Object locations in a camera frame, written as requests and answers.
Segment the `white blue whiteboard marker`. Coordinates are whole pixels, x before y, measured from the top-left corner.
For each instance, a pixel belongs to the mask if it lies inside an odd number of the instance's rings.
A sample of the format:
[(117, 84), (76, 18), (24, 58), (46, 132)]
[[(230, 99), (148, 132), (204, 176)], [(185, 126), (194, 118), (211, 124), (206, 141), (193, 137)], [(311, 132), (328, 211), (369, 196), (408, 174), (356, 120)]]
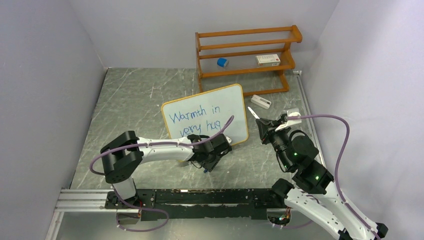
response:
[(248, 106), (247, 109), (249, 110), (249, 112), (253, 115), (253, 117), (255, 119), (260, 119), (260, 117), (257, 115), (257, 113), (250, 107)]

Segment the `yellow framed whiteboard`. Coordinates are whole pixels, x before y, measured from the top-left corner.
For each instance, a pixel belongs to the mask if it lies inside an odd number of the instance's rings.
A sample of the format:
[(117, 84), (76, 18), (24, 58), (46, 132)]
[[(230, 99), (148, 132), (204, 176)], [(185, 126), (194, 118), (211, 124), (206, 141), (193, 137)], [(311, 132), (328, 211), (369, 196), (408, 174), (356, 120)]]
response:
[(243, 88), (238, 83), (165, 102), (161, 112), (171, 139), (191, 134), (211, 137), (231, 116), (234, 118), (223, 132), (231, 145), (249, 137)]

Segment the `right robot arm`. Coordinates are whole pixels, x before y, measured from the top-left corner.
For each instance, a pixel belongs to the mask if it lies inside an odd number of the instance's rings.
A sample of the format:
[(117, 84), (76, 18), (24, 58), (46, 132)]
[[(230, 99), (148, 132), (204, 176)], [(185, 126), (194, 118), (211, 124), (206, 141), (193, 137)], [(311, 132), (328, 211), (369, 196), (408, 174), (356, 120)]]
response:
[(381, 240), (388, 227), (366, 217), (344, 196), (338, 177), (316, 161), (318, 148), (290, 123), (301, 122), (299, 113), (283, 114), (277, 120), (256, 117), (261, 143), (271, 144), (284, 173), (293, 173), (292, 182), (280, 178), (270, 189), (270, 202), (285, 205), (308, 217), (336, 240)]

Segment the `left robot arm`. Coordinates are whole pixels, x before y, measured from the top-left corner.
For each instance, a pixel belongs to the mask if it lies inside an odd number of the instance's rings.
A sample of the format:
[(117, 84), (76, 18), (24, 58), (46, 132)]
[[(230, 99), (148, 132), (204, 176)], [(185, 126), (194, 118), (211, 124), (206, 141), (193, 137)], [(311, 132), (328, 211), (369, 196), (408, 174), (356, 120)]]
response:
[(105, 181), (117, 189), (118, 196), (107, 200), (113, 208), (144, 207), (132, 174), (139, 165), (176, 160), (196, 162), (204, 172), (211, 172), (223, 156), (232, 151), (232, 139), (222, 132), (213, 136), (190, 134), (175, 139), (148, 139), (137, 137), (134, 131), (125, 131), (100, 150), (94, 161), (101, 160)]

